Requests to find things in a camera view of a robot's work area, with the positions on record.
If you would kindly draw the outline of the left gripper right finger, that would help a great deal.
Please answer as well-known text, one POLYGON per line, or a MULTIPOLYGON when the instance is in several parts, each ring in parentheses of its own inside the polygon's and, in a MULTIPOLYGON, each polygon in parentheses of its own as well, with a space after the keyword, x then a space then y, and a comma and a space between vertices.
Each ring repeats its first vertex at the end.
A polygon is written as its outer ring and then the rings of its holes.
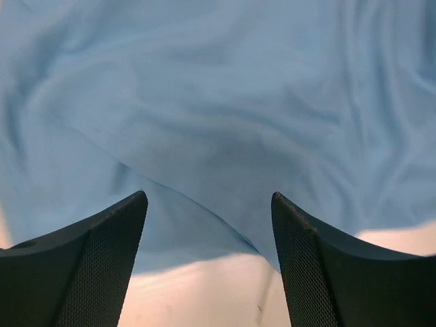
POLYGON ((281 193, 272 227, 293 326, 434 326, 435 257, 360 240, 281 193))

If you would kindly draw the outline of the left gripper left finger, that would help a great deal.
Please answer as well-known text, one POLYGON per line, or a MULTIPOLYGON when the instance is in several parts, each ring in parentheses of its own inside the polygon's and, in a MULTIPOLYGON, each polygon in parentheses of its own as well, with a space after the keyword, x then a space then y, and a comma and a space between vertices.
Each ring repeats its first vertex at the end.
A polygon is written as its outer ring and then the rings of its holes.
POLYGON ((143 191, 1 250, 2 326, 117 326, 140 243, 143 191))

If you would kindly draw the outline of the light blue shorts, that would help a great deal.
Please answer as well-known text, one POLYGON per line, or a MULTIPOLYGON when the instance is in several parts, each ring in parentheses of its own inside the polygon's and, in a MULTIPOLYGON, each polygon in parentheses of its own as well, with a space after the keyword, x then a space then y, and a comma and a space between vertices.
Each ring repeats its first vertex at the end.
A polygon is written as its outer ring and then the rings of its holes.
POLYGON ((434 220, 435 2, 2 1, 11 239, 139 189, 139 272, 277 265, 276 191, 350 234, 434 220))

